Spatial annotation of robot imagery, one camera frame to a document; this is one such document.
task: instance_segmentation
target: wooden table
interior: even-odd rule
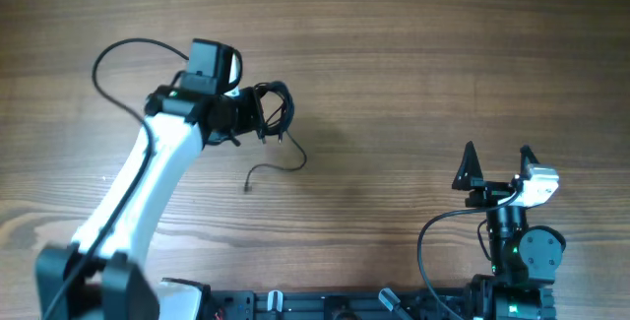
[[[187,51],[193,37],[243,53],[243,86],[281,79],[296,102],[290,144],[206,148],[154,236],[147,275],[216,289],[418,288],[415,242],[464,206],[451,181],[475,142],[508,180],[530,144],[561,188],[531,225],[568,240],[561,319],[630,311],[629,0],[0,0],[0,318],[36,318],[32,262],[65,244],[127,158],[138,125],[99,97],[90,70],[132,36]],[[102,84],[141,109],[183,67],[145,44],[113,52]],[[490,273],[482,216],[426,239],[437,286]]]

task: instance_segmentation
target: tabletop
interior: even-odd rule
[[[66,244],[126,160],[138,124],[92,87],[101,50],[126,37],[185,52],[194,37],[240,50],[241,86],[283,80],[287,143],[207,147],[157,227],[147,277],[214,289],[423,287],[419,230],[464,207],[451,190],[466,142],[507,181],[529,144],[560,189],[528,213],[568,246],[560,319],[630,311],[630,0],[0,0],[0,318],[33,319],[32,264]],[[184,63],[130,44],[101,84],[141,110]],[[437,223],[423,255],[435,286],[490,274],[476,225]]]

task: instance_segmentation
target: wooden surface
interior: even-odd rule
[[[66,243],[139,130],[90,83],[98,53],[131,36],[187,51],[237,47],[242,85],[282,79],[296,102],[285,144],[207,148],[157,228],[147,274],[216,289],[423,286],[415,241],[461,209],[450,184],[473,140],[486,177],[518,171],[532,145],[561,188],[529,212],[568,240],[554,286],[560,319],[630,311],[629,0],[0,0],[0,318],[33,319],[32,262]],[[183,63],[120,48],[102,84],[141,108]],[[474,228],[437,224],[426,268],[437,286],[490,272]]]

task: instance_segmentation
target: wood grain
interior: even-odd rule
[[[554,286],[560,319],[630,311],[630,0],[0,0],[0,318],[33,319],[32,261],[66,243],[106,192],[138,126],[90,84],[111,42],[193,37],[242,53],[242,85],[281,79],[296,102],[290,145],[207,148],[177,187],[147,274],[216,289],[422,287],[415,241],[464,206],[450,189],[473,140],[506,180],[532,145],[561,189],[531,224],[569,246]],[[100,76],[135,107],[183,63],[120,48]],[[437,224],[438,286],[489,273],[474,228]]]

